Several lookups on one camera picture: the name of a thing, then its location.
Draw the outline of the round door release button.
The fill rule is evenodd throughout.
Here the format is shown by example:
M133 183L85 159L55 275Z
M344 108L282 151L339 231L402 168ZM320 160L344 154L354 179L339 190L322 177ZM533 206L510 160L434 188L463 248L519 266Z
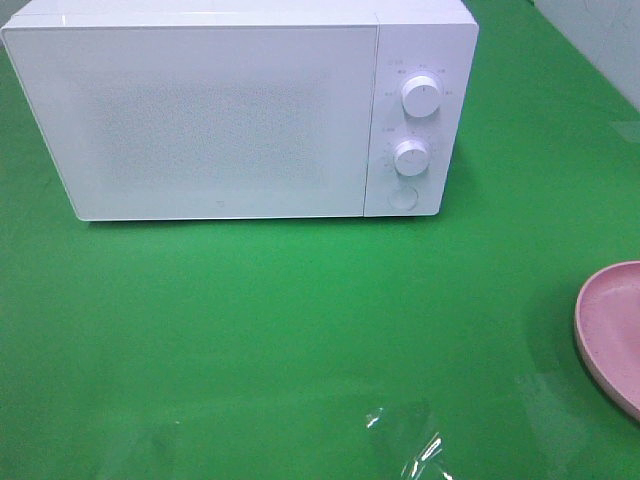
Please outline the round door release button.
M388 197L391 207L397 210L410 211L418 203L418 192L411 186L395 189Z

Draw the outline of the pink round plate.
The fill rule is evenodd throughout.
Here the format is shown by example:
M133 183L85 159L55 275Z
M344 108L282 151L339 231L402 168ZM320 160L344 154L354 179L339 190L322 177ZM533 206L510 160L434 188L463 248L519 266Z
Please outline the pink round plate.
M639 419L639 262L609 265L582 285L574 309L578 351L596 384Z

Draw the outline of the white microwave door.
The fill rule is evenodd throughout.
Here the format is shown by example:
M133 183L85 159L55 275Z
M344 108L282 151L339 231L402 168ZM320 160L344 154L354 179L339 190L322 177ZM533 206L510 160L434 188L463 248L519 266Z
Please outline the white microwave door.
M359 216L377 30L8 28L78 218Z

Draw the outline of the lower white control knob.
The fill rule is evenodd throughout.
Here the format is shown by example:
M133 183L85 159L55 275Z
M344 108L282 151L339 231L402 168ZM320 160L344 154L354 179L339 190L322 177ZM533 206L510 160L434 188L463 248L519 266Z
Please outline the lower white control knob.
M402 176L418 176L427 170L429 164L429 148L419 140L405 140L394 149L394 167Z

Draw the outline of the white control knob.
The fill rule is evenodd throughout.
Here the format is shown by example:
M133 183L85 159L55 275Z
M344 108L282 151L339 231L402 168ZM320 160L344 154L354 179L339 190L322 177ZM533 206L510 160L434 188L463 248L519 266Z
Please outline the white control knob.
M434 114L441 103L442 87L432 73L420 72L408 78L401 88L404 112L414 118L426 118Z
M419 140L405 140L394 149L394 167L402 176L418 176L427 170L429 164L429 148Z

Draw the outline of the upper white control knob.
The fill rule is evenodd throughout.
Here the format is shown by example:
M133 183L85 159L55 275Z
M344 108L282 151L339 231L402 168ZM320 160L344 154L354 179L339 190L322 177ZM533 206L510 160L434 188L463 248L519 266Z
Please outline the upper white control knob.
M432 73L420 72L408 78L401 88L404 112L414 118L426 118L434 114L441 103L442 87Z

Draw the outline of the white microwave oven body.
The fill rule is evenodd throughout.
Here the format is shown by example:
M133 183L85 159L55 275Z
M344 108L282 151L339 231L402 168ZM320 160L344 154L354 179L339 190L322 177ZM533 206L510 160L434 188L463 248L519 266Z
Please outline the white microwave oven body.
M327 217L438 213L479 33L459 1L32 1L8 20L1 37L7 50L8 28L321 26L377 30L364 209L359 216ZM443 93L438 110L426 118L407 115L401 101L403 83L420 72L434 74ZM394 149L405 140L429 148L430 164L418 176L395 170ZM404 186L419 195L410 211L388 201Z

